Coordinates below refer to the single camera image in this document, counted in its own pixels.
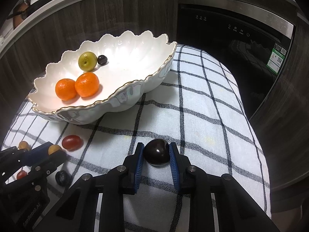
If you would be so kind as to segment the brown longan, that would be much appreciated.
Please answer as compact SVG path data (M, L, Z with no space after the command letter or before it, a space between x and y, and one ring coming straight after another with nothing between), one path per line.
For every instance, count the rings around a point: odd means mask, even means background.
M31 150L31 147L30 147L30 145L28 144L28 142L26 142L26 141L21 141L21 142L19 143L19 145L18 145L18 150L23 150L23 149L26 149L26 150L28 150L28 151Z
M51 154L57 152L57 151L62 151L62 148L61 146L59 145L51 145L49 148L48 148L48 155L50 156Z

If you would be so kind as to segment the red cherry tomato front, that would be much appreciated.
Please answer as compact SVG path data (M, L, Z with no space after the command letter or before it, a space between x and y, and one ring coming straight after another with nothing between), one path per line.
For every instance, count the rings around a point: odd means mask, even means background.
M28 173L25 171L25 170L20 170L17 175L16 175L16 179L19 180L19 179L22 179L23 177L27 176Z

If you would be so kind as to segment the red cherry tomato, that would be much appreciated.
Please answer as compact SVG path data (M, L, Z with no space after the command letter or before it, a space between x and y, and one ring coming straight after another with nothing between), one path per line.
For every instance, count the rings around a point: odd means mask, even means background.
M62 140L62 147L66 150L76 150L82 147L83 140L77 135L68 135Z
M22 179L23 177L27 176L28 173L25 171L25 170L20 170L17 175L16 175L16 179L19 180L19 179Z

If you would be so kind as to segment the dark blueberry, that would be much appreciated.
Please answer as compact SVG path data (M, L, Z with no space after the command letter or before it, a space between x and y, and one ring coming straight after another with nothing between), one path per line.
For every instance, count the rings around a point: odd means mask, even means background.
M58 171L55 180L59 186L66 187L71 184L71 176L65 170Z

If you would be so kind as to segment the dark purple grape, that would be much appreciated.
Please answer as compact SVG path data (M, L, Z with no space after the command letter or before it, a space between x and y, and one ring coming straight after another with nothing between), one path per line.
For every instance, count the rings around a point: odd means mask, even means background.
M163 166L170 162L169 144L165 139L149 141L143 149L143 158L153 166Z

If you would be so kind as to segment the red cherry tomato back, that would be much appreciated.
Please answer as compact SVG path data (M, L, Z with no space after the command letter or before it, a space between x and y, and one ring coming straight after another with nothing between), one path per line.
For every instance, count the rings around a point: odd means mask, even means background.
M62 147L66 150L76 150L82 147L83 140L77 135L68 135L62 140Z

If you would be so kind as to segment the yellow-green round fruit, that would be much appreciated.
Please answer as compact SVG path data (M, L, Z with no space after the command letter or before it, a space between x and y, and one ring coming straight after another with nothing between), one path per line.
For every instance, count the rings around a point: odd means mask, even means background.
M97 56L90 51L84 52L80 55L78 59L78 65L81 70L85 72L92 71L97 64Z

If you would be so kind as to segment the dark cherry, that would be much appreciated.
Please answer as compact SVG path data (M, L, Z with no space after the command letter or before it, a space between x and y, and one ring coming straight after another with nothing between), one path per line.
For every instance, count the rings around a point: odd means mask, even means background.
M100 55L100 56L97 57L97 63L100 66L106 65L107 62L108 62L108 58L105 55Z

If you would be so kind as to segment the blue checked white cloth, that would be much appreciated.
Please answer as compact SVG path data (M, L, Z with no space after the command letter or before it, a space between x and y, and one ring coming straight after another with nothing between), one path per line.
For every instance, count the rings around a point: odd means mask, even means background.
M20 141L38 146L78 135L82 148L69 153L66 168L74 179L105 174L155 138L174 142L179 152L208 174L231 174L270 214L268 167L244 112L237 83L228 69L206 52L178 46L164 81L130 109L105 113L93 123L49 122L24 103L2 145Z

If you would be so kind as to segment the orange mandarin left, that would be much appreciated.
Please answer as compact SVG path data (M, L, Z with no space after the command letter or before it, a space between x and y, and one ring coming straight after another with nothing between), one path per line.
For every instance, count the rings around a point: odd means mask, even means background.
M63 78L55 85L55 93L63 101L69 101L76 97L75 81L69 78Z

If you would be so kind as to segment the orange mandarin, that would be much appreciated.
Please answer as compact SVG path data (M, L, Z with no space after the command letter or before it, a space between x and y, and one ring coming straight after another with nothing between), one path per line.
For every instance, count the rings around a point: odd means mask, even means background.
M55 93L63 101L69 101L76 97L75 81L69 78L63 78L55 85Z
M96 74L86 72L77 78L74 86L80 97L91 97L99 90L100 83Z

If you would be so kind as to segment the orange mandarin right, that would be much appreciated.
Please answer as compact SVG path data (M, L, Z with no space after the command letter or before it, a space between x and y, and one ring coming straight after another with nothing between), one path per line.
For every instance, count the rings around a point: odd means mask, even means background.
M77 78L74 86L80 97L91 97L99 90L100 83L96 74L86 72Z

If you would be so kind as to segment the white scalloped ceramic bowl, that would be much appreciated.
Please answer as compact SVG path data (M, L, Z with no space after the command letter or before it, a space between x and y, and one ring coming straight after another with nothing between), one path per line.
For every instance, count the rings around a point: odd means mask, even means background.
M86 40L77 50L65 51L60 61L47 64L45 74L34 79L35 91L28 94L31 109L45 120L75 125L90 124L108 112L125 111L162 83L176 48L177 42L170 42L167 34L154 37L149 30L140 35L130 30L117 37L105 34L96 42ZM77 60L86 51L107 57L107 64L93 71L99 91L89 98L77 96L64 102L56 96L55 85L62 78L76 80L83 73Z

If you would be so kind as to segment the built-in black dishwasher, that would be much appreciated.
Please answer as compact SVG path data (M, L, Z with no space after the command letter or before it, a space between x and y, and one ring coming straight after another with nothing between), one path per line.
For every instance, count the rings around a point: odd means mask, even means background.
M206 51L228 68L252 118L285 64L293 24L236 0L179 0L177 12L177 41Z

